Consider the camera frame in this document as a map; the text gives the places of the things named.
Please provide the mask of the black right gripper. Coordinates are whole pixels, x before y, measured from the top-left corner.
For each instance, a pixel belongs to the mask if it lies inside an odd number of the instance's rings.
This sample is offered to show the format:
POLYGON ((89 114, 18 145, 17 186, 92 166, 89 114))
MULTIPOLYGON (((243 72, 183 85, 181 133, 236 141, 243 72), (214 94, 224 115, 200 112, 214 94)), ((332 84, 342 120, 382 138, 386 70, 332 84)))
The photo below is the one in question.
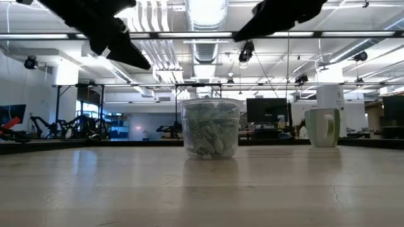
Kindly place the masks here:
POLYGON ((316 17, 327 0, 264 0, 252 9, 254 17, 247 22, 232 38, 235 42, 265 37, 276 32, 284 32, 298 23, 316 17), (275 13, 290 15, 290 21, 275 13))

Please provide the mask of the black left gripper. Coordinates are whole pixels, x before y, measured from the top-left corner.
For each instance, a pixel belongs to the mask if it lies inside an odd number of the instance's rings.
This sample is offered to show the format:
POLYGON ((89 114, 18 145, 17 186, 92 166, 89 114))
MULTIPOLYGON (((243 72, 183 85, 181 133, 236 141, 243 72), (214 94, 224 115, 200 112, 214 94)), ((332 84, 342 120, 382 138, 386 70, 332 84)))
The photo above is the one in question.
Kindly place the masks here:
POLYGON ((116 17, 128 8, 128 0, 40 0, 40 3, 90 41, 91 50, 108 60, 149 70, 150 63, 132 43, 124 22, 116 17))

